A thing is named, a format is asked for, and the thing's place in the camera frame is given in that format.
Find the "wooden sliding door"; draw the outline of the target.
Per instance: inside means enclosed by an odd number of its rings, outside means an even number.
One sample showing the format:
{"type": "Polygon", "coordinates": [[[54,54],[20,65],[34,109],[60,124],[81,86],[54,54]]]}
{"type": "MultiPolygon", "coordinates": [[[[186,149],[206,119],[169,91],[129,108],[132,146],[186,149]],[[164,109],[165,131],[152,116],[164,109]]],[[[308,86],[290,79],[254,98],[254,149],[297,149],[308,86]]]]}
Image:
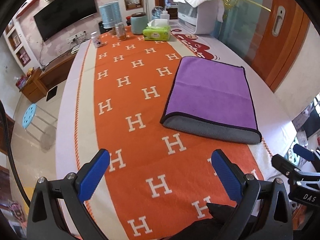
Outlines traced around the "wooden sliding door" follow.
{"type": "Polygon", "coordinates": [[[295,0],[263,0],[259,20],[246,55],[248,64],[275,91],[303,45],[310,20],[295,0]]]}

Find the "white tablecloth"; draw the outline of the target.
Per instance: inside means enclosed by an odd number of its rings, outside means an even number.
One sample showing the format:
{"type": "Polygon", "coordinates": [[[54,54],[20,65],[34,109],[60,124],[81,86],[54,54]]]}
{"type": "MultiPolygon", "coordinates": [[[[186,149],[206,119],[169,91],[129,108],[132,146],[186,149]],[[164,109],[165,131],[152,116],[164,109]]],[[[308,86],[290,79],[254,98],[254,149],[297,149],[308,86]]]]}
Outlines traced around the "white tablecloth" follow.
{"type": "Polygon", "coordinates": [[[234,205],[210,163],[221,149],[259,179],[274,175],[272,154],[296,136],[290,117],[265,83],[264,60],[240,57],[221,41],[186,32],[177,23],[168,42],[125,41],[104,34],[105,45],[85,42],[62,95],[56,137],[56,175],[80,169],[101,148],[111,163],[89,214],[108,239],[159,239],[209,218],[207,203],[234,205]],[[199,137],[161,124],[180,61],[191,56],[236,66],[246,74],[263,141],[239,144],[199,137]]]}

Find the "orange H-pattern table runner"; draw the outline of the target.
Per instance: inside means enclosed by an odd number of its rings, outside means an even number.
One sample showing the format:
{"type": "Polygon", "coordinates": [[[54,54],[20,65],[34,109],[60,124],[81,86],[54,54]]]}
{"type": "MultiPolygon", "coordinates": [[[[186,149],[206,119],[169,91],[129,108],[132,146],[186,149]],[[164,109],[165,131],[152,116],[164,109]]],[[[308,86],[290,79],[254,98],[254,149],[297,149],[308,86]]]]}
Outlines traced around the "orange H-pattern table runner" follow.
{"type": "Polygon", "coordinates": [[[207,218],[207,203],[229,204],[210,157],[222,149],[246,172],[262,178],[249,147],[165,128],[160,119],[182,57],[181,41],[125,41],[105,34],[97,51],[95,134],[111,155],[104,200],[115,210],[109,239],[159,239],[207,218]]]}

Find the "small white pill bottle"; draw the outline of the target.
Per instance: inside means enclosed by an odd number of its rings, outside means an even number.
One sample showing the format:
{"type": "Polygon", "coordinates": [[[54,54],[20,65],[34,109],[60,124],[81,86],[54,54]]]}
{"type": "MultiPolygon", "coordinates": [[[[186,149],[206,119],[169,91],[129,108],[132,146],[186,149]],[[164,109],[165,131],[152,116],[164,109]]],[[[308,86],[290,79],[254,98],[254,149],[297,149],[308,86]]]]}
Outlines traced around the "small white pill bottle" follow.
{"type": "Polygon", "coordinates": [[[95,48],[99,48],[99,47],[101,47],[103,45],[102,41],[100,39],[100,36],[99,36],[97,31],[94,31],[94,32],[91,33],[91,41],[92,41],[93,46],[95,48]]]}

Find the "glass jar with amber contents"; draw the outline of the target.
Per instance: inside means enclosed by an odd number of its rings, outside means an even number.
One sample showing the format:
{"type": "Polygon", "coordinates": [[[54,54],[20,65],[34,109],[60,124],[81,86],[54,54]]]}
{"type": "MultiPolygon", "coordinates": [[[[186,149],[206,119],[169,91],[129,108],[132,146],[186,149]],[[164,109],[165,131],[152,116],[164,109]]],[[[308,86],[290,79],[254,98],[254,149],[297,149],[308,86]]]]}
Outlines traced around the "glass jar with amber contents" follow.
{"type": "Polygon", "coordinates": [[[116,36],[118,40],[123,41],[126,40],[126,32],[125,32],[125,27],[122,22],[116,23],[114,25],[114,28],[116,30],[116,36]]]}

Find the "purple and grey towel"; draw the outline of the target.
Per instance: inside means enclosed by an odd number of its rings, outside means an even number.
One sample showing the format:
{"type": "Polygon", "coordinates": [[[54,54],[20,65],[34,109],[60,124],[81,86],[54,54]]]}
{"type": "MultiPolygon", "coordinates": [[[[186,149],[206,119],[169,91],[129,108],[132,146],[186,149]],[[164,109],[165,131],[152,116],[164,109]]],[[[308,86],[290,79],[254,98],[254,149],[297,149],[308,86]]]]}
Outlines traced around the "purple and grey towel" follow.
{"type": "Polygon", "coordinates": [[[195,56],[180,60],[160,123],[206,138],[262,141],[244,67],[195,56]]]}

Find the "black wall television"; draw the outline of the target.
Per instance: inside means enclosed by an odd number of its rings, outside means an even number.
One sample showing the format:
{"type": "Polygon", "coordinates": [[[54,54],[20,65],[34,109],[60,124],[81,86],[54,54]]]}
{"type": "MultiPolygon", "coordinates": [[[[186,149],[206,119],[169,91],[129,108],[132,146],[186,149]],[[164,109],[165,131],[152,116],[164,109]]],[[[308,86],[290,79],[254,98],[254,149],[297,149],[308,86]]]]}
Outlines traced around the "black wall television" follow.
{"type": "Polygon", "coordinates": [[[97,13],[95,0],[54,0],[35,16],[43,41],[79,20],[97,13]]]}

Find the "teal canister with lid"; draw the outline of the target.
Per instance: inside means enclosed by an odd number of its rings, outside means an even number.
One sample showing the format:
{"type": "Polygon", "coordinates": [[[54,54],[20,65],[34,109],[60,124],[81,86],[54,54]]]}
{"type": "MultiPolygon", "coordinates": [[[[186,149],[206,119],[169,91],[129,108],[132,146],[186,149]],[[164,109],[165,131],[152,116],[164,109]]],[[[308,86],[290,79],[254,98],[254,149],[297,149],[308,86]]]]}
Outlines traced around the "teal canister with lid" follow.
{"type": "Polygon", "coordinates": [[[134,35],[142,35],[143,30],[148,26],[148,16],[144,12],[137,12],[131,15],[131,32],[134,35]]]}

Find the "wooden TV cabinet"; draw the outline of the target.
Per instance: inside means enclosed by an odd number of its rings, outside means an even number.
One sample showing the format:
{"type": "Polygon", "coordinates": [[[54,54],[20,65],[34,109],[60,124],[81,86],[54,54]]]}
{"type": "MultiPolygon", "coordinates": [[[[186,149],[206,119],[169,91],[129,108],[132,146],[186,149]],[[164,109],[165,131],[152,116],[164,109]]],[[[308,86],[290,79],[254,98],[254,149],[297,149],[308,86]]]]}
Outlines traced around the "wooden TV cabinet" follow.
{"type": "Polygon", "coordinates": [[[49,63],[44,70],[37,68],[20,92],[32,103],[46,97],[49,90],[67,79],[75,56],[76,54],[66,52],[49,63]]]}

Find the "white countertop appliance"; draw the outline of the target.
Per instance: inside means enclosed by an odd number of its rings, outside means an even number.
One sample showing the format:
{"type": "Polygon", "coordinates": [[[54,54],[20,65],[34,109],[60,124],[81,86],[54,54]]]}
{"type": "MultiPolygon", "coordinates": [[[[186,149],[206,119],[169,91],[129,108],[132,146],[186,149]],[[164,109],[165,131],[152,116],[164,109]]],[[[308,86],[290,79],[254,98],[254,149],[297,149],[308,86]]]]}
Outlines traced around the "white countertop appliance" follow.
{"type": "Polygon", "coordinates": [[[177,4],[178,23],[192,34],[210,34],[217,22],[223,22],[225,8],[222,0],[204,1],[196,7],[188,2],[177,4]]]}

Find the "white squeeze bottle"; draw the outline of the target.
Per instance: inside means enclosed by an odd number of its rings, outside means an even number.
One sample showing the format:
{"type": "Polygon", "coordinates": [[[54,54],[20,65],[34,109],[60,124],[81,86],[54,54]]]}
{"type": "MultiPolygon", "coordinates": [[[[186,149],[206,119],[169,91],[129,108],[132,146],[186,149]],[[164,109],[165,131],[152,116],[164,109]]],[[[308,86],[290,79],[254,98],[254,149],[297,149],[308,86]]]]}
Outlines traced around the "white squeeze bottle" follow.
{"type": "Polygon", "coordinates": [[[168,13],[167,10],[163,10],[163,11],[161,12],[160,19],[170,20],[170,14],[168,13]]]}

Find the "blue table lamp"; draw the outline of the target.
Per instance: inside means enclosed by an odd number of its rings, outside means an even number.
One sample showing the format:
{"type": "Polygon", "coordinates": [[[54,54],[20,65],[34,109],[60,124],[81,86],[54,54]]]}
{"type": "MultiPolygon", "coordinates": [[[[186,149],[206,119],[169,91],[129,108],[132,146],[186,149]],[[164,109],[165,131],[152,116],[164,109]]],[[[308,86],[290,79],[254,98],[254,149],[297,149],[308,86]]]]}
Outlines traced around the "blue table lamp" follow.
{"type": "Polygon", "coordinates": [[[104,29],[113,28],[116,24],[122,22],[118,1],[99,6],[99,11],[103,20],[104,29]]]}

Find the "blue plastic stool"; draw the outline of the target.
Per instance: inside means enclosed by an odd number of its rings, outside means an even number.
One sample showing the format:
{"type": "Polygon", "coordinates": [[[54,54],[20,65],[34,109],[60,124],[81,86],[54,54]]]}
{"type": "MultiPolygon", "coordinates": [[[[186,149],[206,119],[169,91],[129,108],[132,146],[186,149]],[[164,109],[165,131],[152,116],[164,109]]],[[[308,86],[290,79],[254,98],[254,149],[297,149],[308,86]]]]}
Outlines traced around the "blue plastic stool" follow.
{"type": "Polygon", "coordinates": [[[41,129],[39,126],[37,126],[37,124],[34,123],[34,119],[38,119],[44,124],[51,126],[53,128],[56,128],[56,126],[54,126],[53,123],[50,123],[44,117],[40,116],[40,112],[43,112],[45,115],[49,116],[55,122],[57,122],[57,117],[55,117],[54,115],[49,113],[47,110],[37,105],[36,103],[32,103],[30,106],[28,106],[28,108],[25,110],[25,113],[22,117],[22,127],[24,131],[29,136],[31,136],[34,140],[36,140],[39,144],[41,143],[41,136],[45,135],[45,131],[41,129]],[[38,130],[41,133],[40,137],[36,137],[33,133],[31,133],[31,131],[29,131],[28,128],[30,126],[32,126],[33,128],[36,128],[36,130],[38,130]]]}

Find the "green tissue pack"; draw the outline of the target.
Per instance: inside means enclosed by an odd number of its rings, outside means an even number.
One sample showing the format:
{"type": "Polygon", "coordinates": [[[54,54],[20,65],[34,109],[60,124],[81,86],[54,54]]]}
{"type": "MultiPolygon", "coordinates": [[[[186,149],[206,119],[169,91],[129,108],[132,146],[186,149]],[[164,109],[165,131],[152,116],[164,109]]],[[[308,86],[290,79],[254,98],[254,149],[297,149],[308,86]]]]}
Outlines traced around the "green tissue pack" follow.
{"type": "Polygon", "coordinates": [[[146,41],[169,41],[171,35],[171,27],[146,27],[143,30],[144,40],[146,41]]]}

